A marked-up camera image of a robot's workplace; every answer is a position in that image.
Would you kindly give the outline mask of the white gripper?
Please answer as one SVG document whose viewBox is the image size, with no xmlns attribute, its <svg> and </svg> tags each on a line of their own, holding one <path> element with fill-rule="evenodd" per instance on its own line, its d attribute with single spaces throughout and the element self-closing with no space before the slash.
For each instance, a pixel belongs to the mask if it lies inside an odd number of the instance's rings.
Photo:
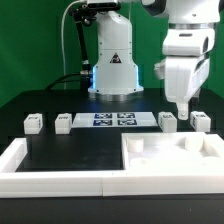
<svg viewBox="0 0 224 224">
<path fill-rule="evenodd" d="M 200 57 L 166 57 L 154 65 L 155 75 L 164 81 L 165 96 L 177 104 L 178 118 L 188 119 L 188 102 L 206 81 L 210 59 Z"/>
</svg>

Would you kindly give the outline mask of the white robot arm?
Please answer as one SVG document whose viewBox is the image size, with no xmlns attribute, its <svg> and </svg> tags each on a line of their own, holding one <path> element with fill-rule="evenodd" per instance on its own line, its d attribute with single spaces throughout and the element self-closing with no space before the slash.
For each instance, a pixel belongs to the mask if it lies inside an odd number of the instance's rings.
<svg viewBox="0 0 224 224">
<path fill-rule="evenodd" d="M 162 45 L 165 59 L 154 67 L 165 96 L 186 120 L 189 101 L 209 75 L 209 52 L 224 0 L 87 0 L 97 12 L 99 59 L 91 92 L 107 100 L 140 91 L 132 61 L 131 24 L 116 11 L 122 2 L 138 1 L 149 15 L 168 20 Z"/>
</svg>

